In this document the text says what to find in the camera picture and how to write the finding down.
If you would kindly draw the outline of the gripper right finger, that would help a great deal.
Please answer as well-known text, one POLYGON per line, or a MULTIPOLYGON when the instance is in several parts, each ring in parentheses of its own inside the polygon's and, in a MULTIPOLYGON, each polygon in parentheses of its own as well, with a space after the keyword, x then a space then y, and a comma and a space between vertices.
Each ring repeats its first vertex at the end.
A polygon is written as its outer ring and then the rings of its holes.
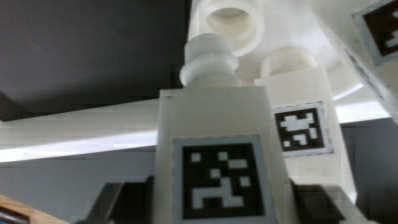
POLYGON ((338 185, 292 183, 301 224, 372 224, 338 185))

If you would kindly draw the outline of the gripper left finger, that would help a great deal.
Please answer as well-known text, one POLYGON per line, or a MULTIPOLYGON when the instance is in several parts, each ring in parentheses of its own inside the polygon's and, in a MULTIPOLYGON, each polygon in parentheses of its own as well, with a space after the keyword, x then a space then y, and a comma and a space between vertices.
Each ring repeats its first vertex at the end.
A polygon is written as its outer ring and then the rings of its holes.
POLYGON ((107 183, 89 215, 77 224, 150 224, 153 177, 143 182, 107 183))

